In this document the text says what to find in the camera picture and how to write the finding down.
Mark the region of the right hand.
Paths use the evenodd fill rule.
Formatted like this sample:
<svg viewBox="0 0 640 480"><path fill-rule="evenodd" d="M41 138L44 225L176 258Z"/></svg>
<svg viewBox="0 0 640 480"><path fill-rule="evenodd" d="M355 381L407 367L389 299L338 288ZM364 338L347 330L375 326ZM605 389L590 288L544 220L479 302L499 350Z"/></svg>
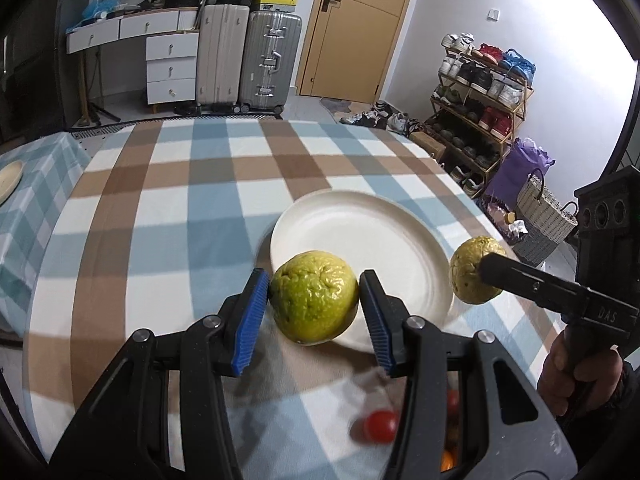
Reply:
<svg viewBox="0 0 640 480"><path fill-rule="evenodd" d="M585 402L587 411L600 408L612 398L623 375L624 362L615 349L570 365L564 330L555 338L538 379L537 391L554 417L564 416L570 397L580 384L592 385Z"/></svg>

